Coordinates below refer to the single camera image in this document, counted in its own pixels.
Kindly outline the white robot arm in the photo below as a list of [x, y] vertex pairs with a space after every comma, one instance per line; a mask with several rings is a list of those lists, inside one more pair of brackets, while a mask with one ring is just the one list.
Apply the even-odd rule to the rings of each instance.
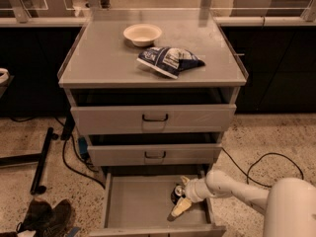
[[201, 179], [181, 179], [183, 184], [174, 188], [169, 221], [207, 198], [235, 197], [264, 216], [263, 237], [316, 237], [316, 187], [304, 180], [283, 178], [263, 190], [217, 169]]

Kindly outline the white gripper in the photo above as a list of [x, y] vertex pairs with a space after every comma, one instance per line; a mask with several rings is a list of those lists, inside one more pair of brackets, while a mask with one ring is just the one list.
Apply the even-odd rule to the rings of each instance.
[[182, 184], [185, 186], [186, 197], [181, 197], [167, 217], [168, 221], [174, 221], [177, 217], [188, 210], [193, 203], [203, 201], [209, 197], [209, 189], [205, 179], [192, 179], [186, 176], [181, 177]]

